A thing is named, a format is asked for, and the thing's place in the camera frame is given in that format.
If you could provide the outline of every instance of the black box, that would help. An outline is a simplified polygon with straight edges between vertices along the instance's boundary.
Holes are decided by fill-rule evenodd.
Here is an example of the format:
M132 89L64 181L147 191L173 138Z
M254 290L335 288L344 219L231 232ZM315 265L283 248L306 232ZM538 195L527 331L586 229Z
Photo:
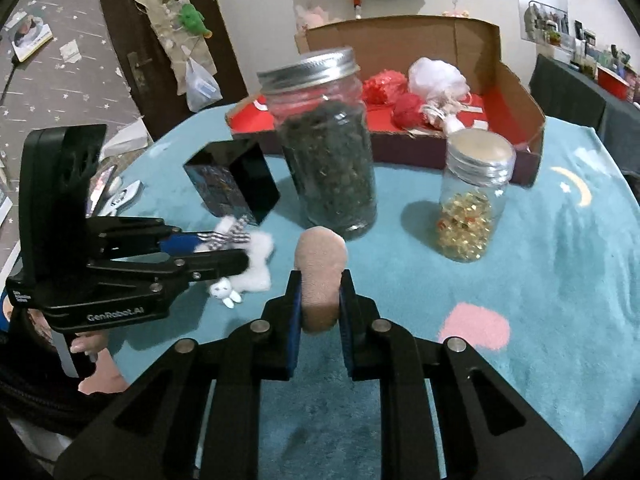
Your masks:
M191 182L214 216L246 215L258 225L280 193L255 140L210 142L184 165Z

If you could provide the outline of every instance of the large glass jar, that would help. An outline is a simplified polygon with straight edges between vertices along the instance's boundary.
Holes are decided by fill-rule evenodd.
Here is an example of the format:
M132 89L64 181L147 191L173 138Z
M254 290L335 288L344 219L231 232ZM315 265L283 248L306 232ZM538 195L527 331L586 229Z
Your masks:
M440 252L473 262L485 253L504 210L515 150L485 130L460 130L447 138L447 167L436 226Z
M376 219L359 69L353 50L341 48L258 74L305 215L347 238Z

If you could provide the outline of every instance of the pink patch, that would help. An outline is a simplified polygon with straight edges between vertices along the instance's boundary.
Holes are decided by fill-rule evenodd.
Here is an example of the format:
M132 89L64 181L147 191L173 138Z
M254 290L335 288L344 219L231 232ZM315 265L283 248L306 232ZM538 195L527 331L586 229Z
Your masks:
M451 311L438 334L442 343L447 337L458 336L471 346L499 350L507 346L511 329L509 321L484 306L459 303Z

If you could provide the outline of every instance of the dark gray cloth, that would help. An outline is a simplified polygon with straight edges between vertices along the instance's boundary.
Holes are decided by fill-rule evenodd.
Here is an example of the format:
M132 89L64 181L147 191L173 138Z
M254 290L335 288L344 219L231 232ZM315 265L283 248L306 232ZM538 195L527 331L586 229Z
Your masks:
M590 126L622 173L640 175L640 110L559 61L538 56L529 83L545 115Z

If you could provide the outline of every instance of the black and white checkered ribbon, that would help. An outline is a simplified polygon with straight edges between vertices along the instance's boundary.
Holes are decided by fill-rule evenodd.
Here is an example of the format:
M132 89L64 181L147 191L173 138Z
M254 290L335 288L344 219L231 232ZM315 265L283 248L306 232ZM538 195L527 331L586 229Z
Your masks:
M198 233L198 238L209 247L210 251L220 251L229 244L247 244L251 241L251 235L244 232L244 228L249 223L247 216L234 222L226 233Z

